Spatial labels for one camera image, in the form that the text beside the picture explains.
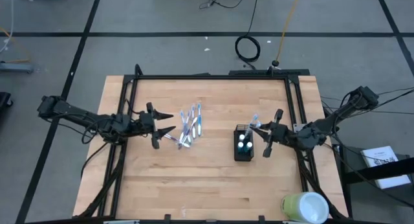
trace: blue toothbrush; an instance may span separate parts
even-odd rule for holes
[[[197,121],[199,122],[198,134],[200,137],[201,136],[201,103],[199,103],[198,108],[199,108],[199,116],[197,118]]]

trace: plastic cup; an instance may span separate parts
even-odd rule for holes
[[[282,212],[292,221],[321,224],[329,215],[326,200],[316,192],[287,195],[282,199]]]

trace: gray floor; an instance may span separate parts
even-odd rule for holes
[[[17,32],[82,32],[94,0],[15,0]],[[91,32],[245,31],[254,0],[238,8],[198,7],[206,0],[101,0]],[[228,5],[238,0],[220,0]],[[259,0],[252,31],[277,32],[293,0]],[[386,0],[401,32],[414,32],[412,0]],[[0,27],[10,29],[10,0],[0,0]],[[290,32],[391,32],[378,0],[300,0]],[[0,74],[0,91],[13,94],[15,105],[0,126],[0,223],[12,223],[25,195],[49,124],[36,116],[43,95],[63,89],[80,38],[16,38],[36,65],[33,74]],[[265,69],[274,59],[279,38],[257,37]],[[247,69],[237,59],[233,37],[88,38],[68,101],[96,111],[105,77],[130,74],[139,63],[145,74],[227,74]],[[405,38],[414,51],[414,38]],[[254,53],[249,43],[243,54]],[[15,45],[0,60],[24,58]],[[414,86],[414,76],[395,38],[287,38],[281,55],[284,69],[309,69],[321,95],[341,98],[368,85],[376,92]],[[394,97],[390,94],[381,100]],[[339,103],[326,100],[332,106]],[[414,111],[414,96],[381,110]],[[414,156],[414,116],[368,113],[341,124],[344,142],[360,148],[391,145]],[[27,221],[69,218],[80,183],[87,146],[80,136],[58,128]],[[405,223],[412,210],[353,201],[356,219]]]

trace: wooden table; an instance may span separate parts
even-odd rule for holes
[[[122,80],[123,76],[107,77],[99,114],[116,113]],[[307,120],[323,118],[315,77],[300,76],[300,86]],[[292,95],[298,116],[293,88]],[[280,209],[283,196],[301,192],[294,150],[274,144],[271,157],[266,159],[261,156],[265,142],[254,135],[252,161],[233,159],[233,130],[237,124],[249,123],[254,113],[260,121],[268,122],[276,109],[283,109],[281,123],[291,126],[283,81],[140,80],[134,110],[145,110],[147,102],[175,115],[156,125],[177,126],[171,132],[176,137],[182,129],[179,111],[201,102],[202,137],[190,149],[181,150],[168,139],[162,139],[160,149],[154,150],[149,138],[130,138],[117,219],[164,219],[165,214],[171,214],[172,219],[257,220],[258,215],[265,215],[266,220],[286,219]],[[89,155],[101,145],[102,139],[96,137]],[[86,167],[74,214],[84,211],[102,187],[108,153],[109,147]],[[317,146],[314,157],[322,190],[347,215],[332,150]]]

